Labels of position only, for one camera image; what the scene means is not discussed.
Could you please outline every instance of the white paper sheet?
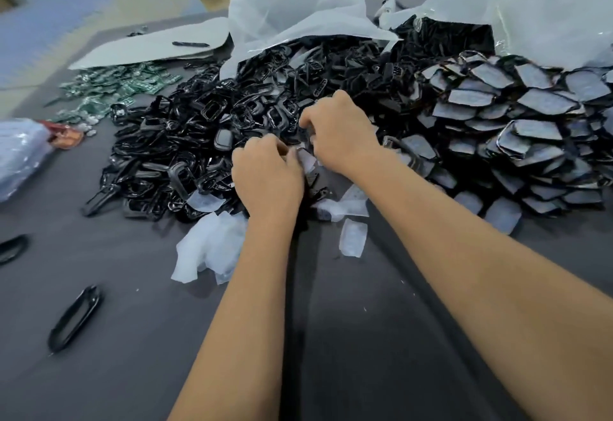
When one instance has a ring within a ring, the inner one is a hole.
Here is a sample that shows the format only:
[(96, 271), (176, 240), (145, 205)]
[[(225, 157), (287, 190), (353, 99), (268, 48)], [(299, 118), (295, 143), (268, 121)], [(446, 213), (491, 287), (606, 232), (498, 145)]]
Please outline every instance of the white paper sheet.
[[(202, 53), (224, 45), (229, 32), (227, 18), (213, 18), (198, 24), (124, 37), (96, 47), (71, 64), (69, 69), (142, 63)], [(207, 48), (174, 46), (172, 44), (174, 41), (207, 43), (210, 46)]]

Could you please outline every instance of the pile of black plastic parts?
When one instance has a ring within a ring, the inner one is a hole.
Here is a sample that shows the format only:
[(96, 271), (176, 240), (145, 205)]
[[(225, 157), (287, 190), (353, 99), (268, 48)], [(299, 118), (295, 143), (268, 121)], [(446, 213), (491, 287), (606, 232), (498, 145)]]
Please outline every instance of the pile of black plastic parts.
[(168, 98), (115, 105), (111, 164), (84, 214), (120, 197), (128, 217), (170, 211), (190, 222), (206, 214), (187, 203), (194, 191), (223, 198), (218, 211), (240, 211), (232, 150), (269, 132), (306, 141), (302, 110), (337, 89), (378, 126), (383, 145), (418, 155), (423, 177), (503, 232), (522, 209), (602, 207), (613, 181), (613, 72), (496, 57), (486, 26), (411, 18), (395, 31), (402, 40), (389, 52), (373, 40), (303, 38), (243, 62), (226, 81), (206, 60)]

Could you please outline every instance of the gray table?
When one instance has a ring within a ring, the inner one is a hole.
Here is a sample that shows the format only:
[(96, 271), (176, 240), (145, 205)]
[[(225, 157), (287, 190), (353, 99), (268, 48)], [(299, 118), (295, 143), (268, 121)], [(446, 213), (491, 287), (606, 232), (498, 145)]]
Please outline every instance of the gray table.
[[(382, 1), (367, 0), (368, 12)], [(101, 32), (84, 51), (131, 30)], [(16, 114), (49, 117), (59, 106), (42, 103), (71, 76), (59, 70)], [(0, 205), (0, 239), (33, 239), (24, 256), (0, 268), (3, 420), (164, 420), (225, 290), (207, 273), (187, 285), (170, 280), (188, 226), (126, 220), (119, 211), (80, 216), (113, 142), (110, 123), (98, 131), (57, 152)], [(331, 176), (331, 183), (346, 181)], [(523, 419), (370, 209), (361, 259), (340, 255), (341, 226), (333, 224), (311, 224), (292, 252), (282, 418)], [(517, 238), (612, 293), (612, 213), (524, 221)], [(90, 284), (106, 291), (99, 313), (68, 350), (48, 356), (50, 328)]]

